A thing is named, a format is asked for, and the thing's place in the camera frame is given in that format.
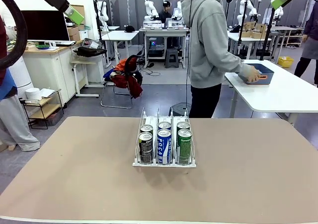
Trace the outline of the person's right hand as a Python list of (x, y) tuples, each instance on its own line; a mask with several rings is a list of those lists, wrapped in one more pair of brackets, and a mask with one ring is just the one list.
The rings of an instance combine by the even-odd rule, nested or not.
[(255, 83), (259, 80), (260, 77), (261, 74), (259, 73), (259, 71), (256, 68), (252, 67), (246, 79), (248, 83)]

